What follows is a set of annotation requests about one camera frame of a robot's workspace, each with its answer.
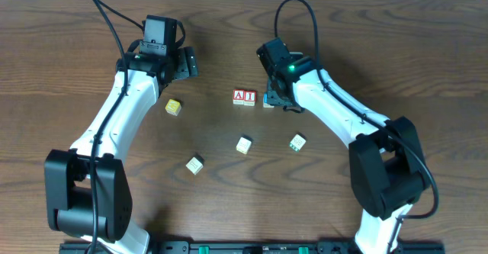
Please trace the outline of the blue number 2 block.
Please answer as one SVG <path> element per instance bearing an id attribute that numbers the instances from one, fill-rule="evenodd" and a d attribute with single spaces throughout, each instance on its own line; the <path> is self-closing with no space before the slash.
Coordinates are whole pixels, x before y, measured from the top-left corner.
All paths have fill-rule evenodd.
<path id="1" fill-rule="evenodd" d="M 270 105 L 270 104 L 268 103 L 268 94 L 267 94 L 267 93 L 265 93 L 265 94 L 263 95 L 263 108 L 273 108 L 273 107 L 274 107 L 274 105 Z"/>

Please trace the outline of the red letter I block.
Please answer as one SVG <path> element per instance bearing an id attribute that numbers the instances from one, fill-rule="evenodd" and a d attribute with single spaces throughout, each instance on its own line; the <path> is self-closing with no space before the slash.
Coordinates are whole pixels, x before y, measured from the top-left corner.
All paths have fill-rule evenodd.
<path id="1" fill-rule="evenodd" d="M 245 106 L 255 106 L 256 103 L 256 92 L 245 91 L 244 105 Z"/>

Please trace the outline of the red letter A block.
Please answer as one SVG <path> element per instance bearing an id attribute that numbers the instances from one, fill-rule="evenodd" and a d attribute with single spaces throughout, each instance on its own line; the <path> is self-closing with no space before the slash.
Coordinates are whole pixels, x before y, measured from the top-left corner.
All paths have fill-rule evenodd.
<path id="1" fill-rule="evenodd" d="M 233 103 L 237 105 L 244 105 L 245 101 L 245 90 L 234 89 L 233 90 Z"/>

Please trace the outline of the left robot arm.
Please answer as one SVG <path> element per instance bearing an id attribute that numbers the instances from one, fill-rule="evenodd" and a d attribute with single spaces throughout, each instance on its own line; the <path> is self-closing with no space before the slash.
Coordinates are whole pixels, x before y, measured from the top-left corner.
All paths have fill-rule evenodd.
<path id="1" fill-rule="evenodd" d="M 113 87 L 88 129 L 67 151 L 51 150 L 45 160 L 48 225 L 87 240 L 88 252 L 145 253 L 149 248 L 149 233 L 131 218 L 124 162 L 162 91 L 198 74 L 194 48 L 176 37 L 183 29 L 178 20 L 147 16 L 143 38 L 117 61 Z"/>

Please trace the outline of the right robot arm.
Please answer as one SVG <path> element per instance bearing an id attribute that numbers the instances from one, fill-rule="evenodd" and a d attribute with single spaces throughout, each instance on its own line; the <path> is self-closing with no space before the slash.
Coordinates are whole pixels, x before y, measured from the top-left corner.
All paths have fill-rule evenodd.
<path id="1" fill-rule="evenodd" d="M 403 221 L 424 190 L 434 186 L 413 123 L 364 106 L 316 60 L 290 52 L 279 38 L 256 53 L 279 103 L 310 111 L 348 148 L 351 186 L 363 210 L 355 235 L 359 251 L 394 251 Z"/>

